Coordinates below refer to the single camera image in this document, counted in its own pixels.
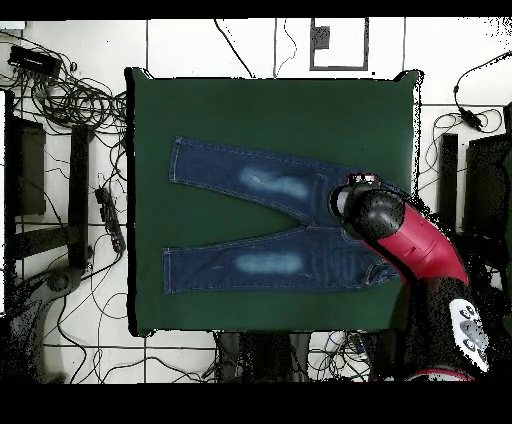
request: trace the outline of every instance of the blue jeans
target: blue jeans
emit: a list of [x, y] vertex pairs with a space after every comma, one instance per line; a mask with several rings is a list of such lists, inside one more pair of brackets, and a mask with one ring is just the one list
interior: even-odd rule
[[291, 230], [163, 252], [165, 293], [206, 290], [354, 291], [398, 276], [351, 238], [329, 209], [332, 190], [362, 172], [270, 151], [177, 137], [173, 183], [260, 203], [300, 222]]

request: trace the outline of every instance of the jeans pocket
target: jeans pocket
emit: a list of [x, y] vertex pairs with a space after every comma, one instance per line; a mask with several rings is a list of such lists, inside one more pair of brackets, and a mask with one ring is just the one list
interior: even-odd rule
[[385, 259], [380, 259], [367, 269], [365, 285], [374, 287], [398, 277], [398, 271]]
[[362, 241], [361, 240], [358, 240], [358, 239], [355, 239], [354, 237], [352, 237], [347, 231], [345, 231], [344, 229], [341, 229], [341, 238], [347, 243], [347, 244], [350, 244], [350, 245], [353, 245], [353, 244], [361, 244]]

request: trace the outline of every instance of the black stand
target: black stand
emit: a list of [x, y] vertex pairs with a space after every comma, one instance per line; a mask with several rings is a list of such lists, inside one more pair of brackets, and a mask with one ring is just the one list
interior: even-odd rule
[[307, 381], [311, 333], [222, 332], [216, 338], [220, 383]]
[[[73, 292], [81, 281], [92, 255], [88, 246], [89, 142], [92, 132], [85, 126], [74, 127], [71, 136], [69, 176], [69, 225], [16, 234], [10, 252], [16, 259], [68, 246], [67, 267], [52, 269], [29, 280], [15, 283], [6, 278], [7, 317], [0, 322], [3, 354], [0, 357], [2, 382], [44, 383], [42, 335], [48, 309], [54, 300]], [[6, 158], [16, 147], [5, 143]]]

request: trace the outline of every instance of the green cloth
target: green cloth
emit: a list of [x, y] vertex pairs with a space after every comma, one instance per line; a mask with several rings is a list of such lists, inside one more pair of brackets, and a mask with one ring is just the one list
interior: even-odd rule
[[296, 226], [276, 210], [172, 184], [177, 135], [366, 168], [410, 192], [418, 73], [378, 80], [151, 79], [135, 84], [137, 331], [382, 329], [399, 279], [357, 293], [164, 295], [162, 249], [262, 236]]

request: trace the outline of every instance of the black cable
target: black cable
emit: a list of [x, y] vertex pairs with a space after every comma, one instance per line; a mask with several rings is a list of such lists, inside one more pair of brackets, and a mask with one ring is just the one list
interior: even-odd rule
[[226, 33], [220, 28], [219, 24], [217, 23], [217, 19], [214, 19], [213, 22], [215, 23], [215, 26], [217, 27], [217, 30], [222, 34], [222, 36], [224, 37], [224, 39], [228, 42], [229, 44], [229, 47], [231, 47], [231, 50], [233, 51], [233, 53], [235, 53], [235, 56], [238, 58], [238, 60], [240, 61], [240, 63], [244, 66], [245, 70], [247, 71], [247, 73], [249, 74], [249, 76], [251, 78], [254, 78], [254, 75], [251, 73], [251, 71], [249, 71], [249, 68], [247, 67], [247, 65], [244, 63], [244, 61], [242, 60], [242, 58], [240, 57], [240, 55], [237, 53], [237, 51], [235, 50], [235, 48], [233, 47], [233, 44], [231, 44], [231, 41], [229, 41], [229, 38], [228, 36], [226, 35]]
[[[201, 374], [201, 379], [206, 379], [207, 377], [209, 377], [212, 373], [218, 371], [221, 367], [220, 365], [220, 355], [219, 355], [219, 346], [217, 345], [217, 343], [215, 343], [215, 354], [214, 354], [214, 358], [213, 358], [213, 362], [210, 364], [210, 366], [206, 369], [206, 371]], [[217, 374], [214, 374], [214, 380], [216, 380], [217, 383], [220, 382], [220, 375], [217, 373]]]
[[42, 191], [44, 196], [48, 199], [48, 202], [50, 202], [50, 206], [52, 207], [53, 209], [53, 213], [55, 214], [55, 217], [57, 218], [57, 221], [59, 222], [59, 225], [60, 227], [62, 228], [62, 231], [64, 231], [64, 236], [66, 237], [66, 245], [69, 246], [69, 235], [68, 235], [68, 231], [66, 229], [66, 227], [64, 227], [64, 224], [62, 223], [62, 220], [60, 219], [60, 216], [59, 214], [57, 213], [57, 210], [55, 209], [55, 206], [53, 205], [53, 202], [52, 202], [52, 199], [50, 199], [50, 197], [48, 196], [48, 194], [46, 194], [46, 192], [41, 188], [39, 187], [37, 184], [34, 184], [32, 181], [30, 180], [27, 180], [26, 178], [23, 178], [23, 177], [19, 177], [21, 180], [25, 181], [26, 183], [30, 184], [31, 186], [37, 188], [38, 190]]
[[139, 364], [142, 364], [144, 361], [149, 361], [149, 360], [154, 360], [154, 361], [157, 361], [159, 362], [160, 364], [162, 364], [164, 367], [172, 370], [172, 371], [175, 371], [175, 372], [179, 372], [180, 374], [183, 374], [183, 376], [186, 376], [189, 380], [191, 381], [197, 381], [198, 383], [206, 383], [206, 381], [202, 380], [201, 379], [201, 376], [196, 373], [196, 372], [187, 372], [187, 371], [183, 371], [183, 370], [180, 370], [179, 368], [176, 368], [176, 367], [173, 367], [172, 365], [168, 365], [166, 364], [164, 361], [162, 361], [160, 358], [157, 358], [156, 356], [148, 356], [146, 359], [141, 359], [140, 361], [137, 361], [137, 362], [134, 362], [132, 364], [128, 364], [128, 365], [118, 365], [118, 366], [115, 366], [115, 367], [112, 367], [110, 368], [107, 373], [105, 374], [105, 377], [103, 377], [101, 379], [101, 384], [105, 384], [105, 380], [107, 379], [108, 375], [114, 371], [114, 370], [118, 370], [118, 369], [123, 369], [123, 368], [131, 368], [131, 367], [135, 367]]
[[500, 60], [506, 59], [507, 57], [510, 57], [510, 56], [512, 56], [512, 51], [508, 51], [508, 52], [502, 53], [502, 54], [492, 58], [491, 60], [488, 60], [487, 62], [483, 63], [482, 65], [478, 65], [478, 66], [475, 66], [474, 68], [471, 68], [469, 71], [464, 72], [460, 76], [460, 78], [457, 80], [457, 83], [455, 84], [455, 87], [453, 88], [453, 98], [454, 98], [455, 104], [457, 105], [459, 110], [460, 109], [464, 110], [459, 105], [459, 102], [457, 101], [457, 93], [459, 92], [459, 84], [460, 84], [460, 81], [462, 80], [462, 78], [467, 76], [469, 73], [471, 73], [473, 71], [476, 71], [477, 69], [483, 68], [484, 66], [487, 66], [487, 65], [494, 65], [495, 63], [499, 62]]
[[[48, 169], [46, 171], [44, 171], [45, 174], [49, 174], [50, 172], [55, 172], [55, 171], [59, 171], [60, 174], [66, 179], [69, 181], [69, 177], [64, 174], [64, 171], [62, 170], [62, 168], [52, 168], [52, 169]], [[89, 183], [87, 184], [89, 186], [89, 188], [91, 188], [92, 190], [95, 190], [95, 188], [93, 186], [91, 186]]]
[[[96, 239], [96, 242], [94, 243], [94, 246], [96, 246], [96, 243], [98, 243], [98, 241], [102, 238], [102, 237], [106, 237], [108, 234], [103, 234], [101, 235], [100, 237], [98, 237]], [[91, 276], [93, 275], [97, 275], [99, 274], [100, 272], [103, 272], [107, 269], [110, 269], [112, 268], [114, 265], [116, 265], [120, 260], [121, 260], [121, 255], [117, 255], [116, 256], [116, 259], [114, 259], [114, 261], [110, 264], [110, 265], [107, 265], [101, 269], [99, 269], [98, 271], [95, 271], [95, 272], [92, 272], [91, 274], [85, 276], [85, 277], [82, 277], [80, 281], [85, 281], [87, 280], [88, 278], [91, 278]], [[103, 282], [103, 279], [96, 285], [96, 287], [94, 288], [94, 291], [100, 286], [100, 284]], [[89, 297], [91, 296], [91, 294], [89, 294], [88, 296], [85, 297], [85, 299], [83, 299], [68, 315], [66, 315], [66, 317], [61, 320], [61, 323], [64, 322], [71, 314], [73, 314], [80, 306], [82, 306], [84, 304], [84, 302], [89, 299]], [[57, 328], [57, 326], [53, 327], [50, 331], [48, 331], [44, 336], [43, 336], [43, 340], [48, 337], [48, 335]]]
[[110, 127], [125, 127], [126, 121], [126, 92], [114, 96], [111, 90], [105, 84], [92, 78], [75, 78], [66, 66], [64, 58], [69, 65], [73, 62], [63, 54], [56, 53], [37, 43], [27, 40], [23, 37], [17, 37], [12, 34], [2, 32], [9, 37], [21, 39], [37, 46], [37, 50], [42, 50], [45, 54], [57, 57], [62, 61], [61, 74], [63, 77], [47, 77], [35, 73], [15, 68], [16, 74], [21, 74], [21, 82], [17, 75], [12, 87], [21, 86], [22, 95], [28, 89], [29, 81], [32, 83], [30, 89], [30, 98], [34, 103], [39, 115], [44, 117], [49, 127], [56, 133], [59, 133], [51, 123], [63, 128], [71, 128], [74, 125], [88, 125], [94, 130], [108, 129]]
[[[316, 368], [310, 364], [308, 361], [308, 366], [311, 367], [313, 370], [317, 371], [317, 380], [324, 380], [326, 371], [329, 370], [332, 378], [334, 379], [342, 379], [342, 378], [348, 378], [348, 379], [356, 379], [359, 378], [362, 381], [367, 381], [367, 377], [365, 376], [365, 373], [367, 373], [370, 369], [370, 365], [368, 363], [367, 359], [364, 359], [362, 357], [354, 358], [350, 355], [361, 355], [361, 353], [354, 351], [353, 348], [353, 337], [358, 336], [357, 331], [344, 331], [344, 338], [341, 342], [337, 343], [332, 339], [332, 335], [334, 333], [337, 333], [336, 331], [329, 333], [327, 337], [327, 341], [325, 343], [325, 347], [323, 349], [312, 349], [309, 351], [309, 353], [321, 353], [323, 354], [322, 361], [319, 364], [319, 367]], [[327, 346], [329, 345], [329, 342], [332, 342], [335, 345], [335, 348], [332, 350], [328, 350]], [[338, 360], [341, 360], [343, 362], [342, 366], [340, 367], [337, 363]], [[367, 367], [363, 372], [360, 372], [356, 370], [350, 362], [359, 362], [364, 363]], [[354, 375], [352, 377], [343, 377], [341, 375], [343, 369], [347, 366], [352, 370]]]
[[50, 267], [55, 263], [57, 262], [60, 258], [62, 258], [63, 256], [66, 256], [68, 254], [68, 252], [65, 252], [63, 253], [62, 255], [56, 257], [53, 261], [50, 262], [50, 264], [48, 265], [48, 267], [46, 268], [46, 270], [48, 271], [50, 269]]
[[[118, 149], [118, 154], [117, 154], [117, 158], [115, 160], [115, 162], [112, 160], [112, 152], [114, 151], [114, 149], [117, 147]], [[119, 163], [119, 159], [125, 155], [126, 152], [123, 150], [121, 151], [121, 144], [120, 143], [116, 143], [114, 144], [111, 149], [110, 149], [110, 154], [109, 154], [109, 159], [110, 159], [110, 164], [112, 165], [112, 172], [110, 174], [110, 177], [108, 177], [103, 185], [102, 185], [102, 188], [105, 188], [108, 184], [109, 186], [109, 190], [110, 192], [112, 192], [111, 190], [111, 183], [112, 183], [112, 179], [117, 175], [119, 176], [121, 179], [123, 179], [124, 181], [126, 181], [126, 178], [124, 178], [122, 175], [121, 175], [121, 171], [119, 170], [119, 168], [117, 167], [117, 164]]]
[[64, 302], [63, 302], [63, 305], [62, 305], [62, 310], [60, 311], [59, 317], [57, 318], [57, 328], [58, 328], [59, 333], [60, 333], [60, 335], [62, 337], [64, 337], [69, 343], [71, 343], [71, 344], [75, 345], [76, 347], [80, 348], [80, 350], [84, 353], [84, 359], [82, 359], [82, 363], [76, 369], [75, 373], [73, 374], [73, 377], [71, 377], [71, 380], [69, 381], [69, 384], [73, 384], [73, 381], [75, 380], [78, 372], [82, 369], [82, 367], [85, 364], [85, 361], [87, 359], [87, 351], [84, 349], [84, 347], [82, 345], [78, 344], [77, 342], [75, 342], [74, 340], [72, 340], [68, 336], [66, 336], [64, 334], [64, 332], [62, 331], [62, 329], [60, 328], [61, 318], [62, 318], [62, 315], [64, 314], [64, 310], [66, 309], [67, 296], [64, 296], [63, 299], [64, 299]]
[[100, 363], [100, 361], [101, 361], [101, 358], [103, 357], [103, 351], [100, 351], [100, 353], [99, 353], [99, 355], [98, 355], [98, 356], [99, 356], [99, 359], [98, 359], [98, 362], [96, 363], [96, 362], [95, 362], [95, 359], [96, 359], [96, 355], [97, 355], [97, 354], [98, 354], [98, 351], [94, 352], [94, 356], [92, 357], [92, 365], [93, 365], [92, 370], [91, 370], [91, 371], [89, 371], [89, 373], [88, 373], [84, 378], [82, 378], [82, 379], [81, 379], [77, 384], [82, 384], [85, 380], [87, 380], [87, 379], [90, 377], [90, 375], [91, 375], [93, 372], [94, 372], [94, 373], [96, 373], [97, 367], [98, 367], [98, 365], [99, 365], [99, 363]]
[[[92, 294], [93, 299], [94, 299], [94, 291], [92, 290], [92, 283], [91, 283], [91, 294]], [[124, 294], [124, 295], [128, 296], [128, 293], [123, 293], [123, 292], [114, 293], [114, 294], [113, 294], [112, 296], [110, 296], [110, 297], [109, 297], [109, 299], [105, 302], [105, 306], [103, 306], [103, 308], [102, 308], [102, 309], [101, 309], [101, 308], [99, 307], [99, 305], [96, 303], [96, 300], [94, 300], [94, 303], [96, 303], [96, 306], [98, 307], [98, 309], [99, 309], [99, 310], [100, 310], [100, 312], [101, 312], [100, 320], [99, 320], [99, 322], [98, 322], [98, 346], [101, 346], [101, 344], [100, 344], [100, 329], [101, 329], [101, 320], [102, 320], [102, 318], [103, 318], [103, 315], [107, 315], [109, 318], [112, 318], [110, 315], [108, 315], [108, 314], [106, 314], [106, 313], [105, 313], [105, 309], [107, 308], [108, 304], [110, 303], [110, 301], [111, 301], [113, 298], [115, 298], [116, 296], [122, 295], [122, 294]], [[96, 353], [97, 353], [98, 355], [100, 355], [100, 352], [102, 352], [102, 350], [98, 347], [98, 349], [97, 349]], [[100, 359], [98, 360], [98, 366], [97, 366], [97, 370], [98, 370], [98, 371], [97, 371], [97, 372], [96, 372], [96, 371], [94, 371], [94, 373], [96, 374], [96, 376], [97, 376], [97, 378], [98, 378], [98, 384], [101, 382], [101, 377], [100, 377], [100, 375], [101, 375], [100, 363], [101, 363], [101, 357], [100, 357]]]
[[[458, 170], [457, 170], [457, 173], [462, 172], [462, 171], [465, 171], [466, 169], [468, 169], [468, 168], [466, 167], [466, 168], [458, 169]], [[436, 178], [435, 180], [430, 181], [429, 183], [425, 184], [424, 186], [422, 186], [421, 188], [419, 188], [419, 189], [418, 189], [418, 192], [420, 192], [420, 191], [421, 191], [421, 190], [423, 190], [424, 188], [428, 187], [429, 185], [434, 184], [436, 181], [439, 181], [439, 179], [440, 179], [440, 178]]]
[[279, 69], [277, 70], [277, 73], [275, 75], [275, 77], [277, 78], [279, 76], [279, 72], [281, 72], [281, 68], [283, 67], [283, 65], [288, 62], [289, 60], [293, 60], [295, 58], [295, 55], [297, 54], [297, 43], [295, 42], [295, 40], [291, 37], [291, 35], [288, 33], [288, 31], [286, 30], [286, 23], [288, 21], [288, 18], [285, 18], [284, 20], [284, 25], [283, 25], [283, 29], [284, 29], [284, 32], [286, 33], [286, 35], [288, 36], [288, 38], [291, 40], [291, 42], [293, 43], [293, 45], [295, 46], [295, 50], [293, 52], [293, 55], [292, 56], [288, 56], [286, 58], [286, 60], [281, 63], [281, 65], [279, 66]]
[[[483, 130], [480, 130], [481, 132], [484, 132], [486, 134], [492, 134], [492, 133], [495, 133], [496, 131], [498, 131], [500, 128], [501, 128], [501, 125], [503, 123], [503, 116], [502, 114], [497, 110], [497, 109], [487, 109], [483, 112], [480, 112], [478, 114], [476, 114], [476, 116], [481, 116], [483, 118], [486, 119], [486, 122], [485, 122], [485, 125], [482, 125], [482, 128], [486, 128], [487, 125], [489, 124], [489, 118], [487, 117], [487, 113], [490, 113], [490, 112], [495, 112], [498, 114], [499, 118], [500, 118], [500, 122], [499, 124], [496, 126], [495, 129], [492, 129], [492, 130], [489, 130], [489, 131], [483, 131]], [[443, 118], [447, 118], [447, 117], [450, 117], [453, 119], [452, 123], [450, 125], [438, 125], [438, 122], [443, 119]], [[461, 115], [460, 113], [456, 113], [456, 112], [451, 112], [451, 113], [445, 113], [444, 115], [441, 115], [439, 117], [436, 118], [436, 120], [434, 121], [434, 124], [432, 125], [432, 142], [429, 144], [427, 150], [425, 151], [425, 156], [424, 156], [424, 159], [425, 159], [425, 162], [427, 163], [427, 166], [428, 168], [425, 169], [424, 171], [421, 171], [419, 173], [419, 175], [423, 175], [429, 171], [434, 171], [436, 173], [438, 173], [439, 171], [437, 169], [435, 169], [434, 167], [436, 166], [437, 164], [437, 160], [438, 160], [438, 156], [439, 156], [439, 151], [438, 151], [438, 147], [437, 147], [437, 140], [439, 140], [444, 134], [446, 134], [448, 131], [450, 131], [452, 128], [460, 125], [462, 122], [464, 122], [462, 119], [461, 119]], [[438, 135], [437, 137], [435, 137], [435, 130], [436, 129], [443, 129], [444, 131]], [[434, 154], [434, 161], [432, 163], [429, 163], [429, 160], [428, 160], [428, 154], [431, 150], [431, 148], [434, 147], [435, 149], [435, 154]]]
[[101, 144], [103, 144], [107, 149], [112, 149], [113, 146], [109, 146], [107, 143], [105, 143], [98, 134], [94, 134], [95, 137], [100, 141]]

